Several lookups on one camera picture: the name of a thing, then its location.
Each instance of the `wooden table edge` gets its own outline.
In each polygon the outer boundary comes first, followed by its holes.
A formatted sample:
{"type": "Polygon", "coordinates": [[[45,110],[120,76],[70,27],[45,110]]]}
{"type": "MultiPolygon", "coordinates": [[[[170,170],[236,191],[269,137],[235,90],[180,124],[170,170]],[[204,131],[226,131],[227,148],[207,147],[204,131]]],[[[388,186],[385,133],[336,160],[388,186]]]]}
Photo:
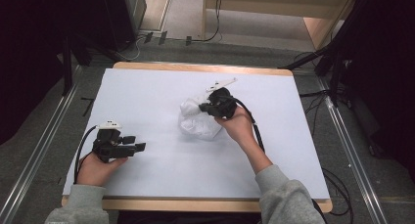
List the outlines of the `wooden table edge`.
{"type": "Polygon", "coordinates": [[[266,75],[286,75],[293,76],[288,69],[278,69],[275,67],[238,67],[238,66],[218,66],[218,65],[194,65],[179,63],[128,63],[118,62],[114,68],[122,69],[151,69],[151,70],[178,70],[178,71],[204,71],[204,72],[225,72],[237,74],[266,74],[266,75]]]}
{"type": "MultiPolygon", "coordinates": [[[[62,206],[68,202],[69,196],[63,196],[62,206]]],[[[333,209],[330,199],[316,200],[325,213],[333,209]]],[[[259,200],[252,201],[216,201],[208,200],[175,200],[154,198],[103,198],[103,209],[106,210],[147,210],[147,211],[199,211],[199,212],[260,212],[259,200]]]]}

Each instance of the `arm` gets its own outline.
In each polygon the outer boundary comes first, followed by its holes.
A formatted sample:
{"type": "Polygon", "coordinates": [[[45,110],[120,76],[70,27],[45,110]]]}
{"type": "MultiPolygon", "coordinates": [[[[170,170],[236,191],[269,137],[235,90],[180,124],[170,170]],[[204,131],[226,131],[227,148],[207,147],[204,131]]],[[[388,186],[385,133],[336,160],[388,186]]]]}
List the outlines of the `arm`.
{"type": "Polygon", "coordinates": [[[77,184],[70,187],[67,205],[53,210],[45,223],[109,223],[108,213],[102,208],[102,186],[127,158],[103,163],[92,153],[83,160],[77,184]]]}
{"type": "Polygon", "coordinates": [[[251,119],[244,109],[238,107],[231,119],[217,117],[216,121],[239,144],[256,174],[261,190],[262,223],[324,223],[305,186],[300,181],[289,180],[259,147],[251,119]]]}

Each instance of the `black handheld device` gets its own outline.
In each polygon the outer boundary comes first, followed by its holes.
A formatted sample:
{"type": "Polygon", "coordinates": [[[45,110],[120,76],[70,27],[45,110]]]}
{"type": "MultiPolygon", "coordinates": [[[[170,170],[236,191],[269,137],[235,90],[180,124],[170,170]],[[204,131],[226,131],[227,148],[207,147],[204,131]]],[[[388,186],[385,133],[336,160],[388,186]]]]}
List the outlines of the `black handheld device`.
{"type": "Polygon", "coordinates": [[[213,91],[208,100],[210,103],[200,104],[199,109],[209,115],[232,118],[237,108],[235,99],[226,88],[213,91]]]}
{"type": "Polygon", "coordinates": [[[110,158],[133,157],[134,154],[145,150],[145,143],[128,145],[134,144],[135,136],[119,135],[120,132],[116,129],[100,129],[92,152],[98,155],[102,162],[108,162],[110,158]]]}

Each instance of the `gray floor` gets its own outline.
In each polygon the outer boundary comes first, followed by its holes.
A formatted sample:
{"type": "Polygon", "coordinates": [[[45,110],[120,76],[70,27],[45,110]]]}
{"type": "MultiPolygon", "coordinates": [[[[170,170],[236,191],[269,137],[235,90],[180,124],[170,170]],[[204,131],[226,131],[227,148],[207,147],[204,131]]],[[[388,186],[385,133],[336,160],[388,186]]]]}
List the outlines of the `gray floor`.
{"type": "MultiPolygon", "coordinates": [[[[159,46],[157,40],[139,44],[141,55],[136,62],[177,62],[194,64],[222,64],[254,67],[279,67],[290,63],[300,52],[253,48],[224,44],[194,44],[186,47],[182,42],[169,41],[159,46]]],[[[126,51],[132,55],[135,51],[126,51]]],[[[29,188],[15,217],[14,223],[41,223],[53,208],[60,206],[61,193],[69,165],[86,126],[88,115],[82,116],[88,105],[81,97],[94,98],[106,67],[111,67],[105,58],[96,56],[91,67],[84,67],[79,87],[68,112],[62,121],[52,145],[29,188]]],[[[305,67],[295,72],[300,93],[319,90],[317,78],[305,67]]],[[[52,112],[60,101],[62,83],[58,83],[44,101],[33,111],[18,134],[0,146],[0,172],[2,187],[1,203],[5,202],[9,189],[13,186],[32,153],[52,112]]],[[[302,99],[306,109],[312,98],[302,99]]],[[[415,207],[411,199],[415,195],[414,184],[409,180],[406,170],[394,160],[376,159],[369,155],[367,143],[351,110],[340,105],[349,133],[365,165],[370,179],[380,197],[385,214],[390,223],[414,223],[412,211],[415,207]]],[[[307,116],[312,128],[314,112],[307,116]]],[[[325,106],[317,115],[314,142],[321,165],[337,174],[346,184],[352,197],[354,223],[371,223],[364,199],[355,182],[344,149],[332,119],[325,106]]],[[[334,211],[341,212],[345,202],[339,193],[329,185],[334,202],[334,211]]],[[[117,212],[111,211],[112,223],[117,212]]],[[[326,214],[329,223],[349,223],[349,216],[326,214]]]]}

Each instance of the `person's left hand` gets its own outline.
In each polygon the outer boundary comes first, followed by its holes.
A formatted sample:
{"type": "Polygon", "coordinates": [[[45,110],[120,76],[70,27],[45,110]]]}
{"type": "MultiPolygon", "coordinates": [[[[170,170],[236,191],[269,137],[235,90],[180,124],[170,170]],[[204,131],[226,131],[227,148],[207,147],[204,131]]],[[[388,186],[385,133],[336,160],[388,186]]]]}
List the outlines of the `person's left hand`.
{"type": "Polygon", "coordinates": [[[102,187],[111,174],[127,160],[128,157],[117,158],[111,162],[104,163],[96,154],[91,153],[81,160],[82,165],[76,184],[102,187]]]}

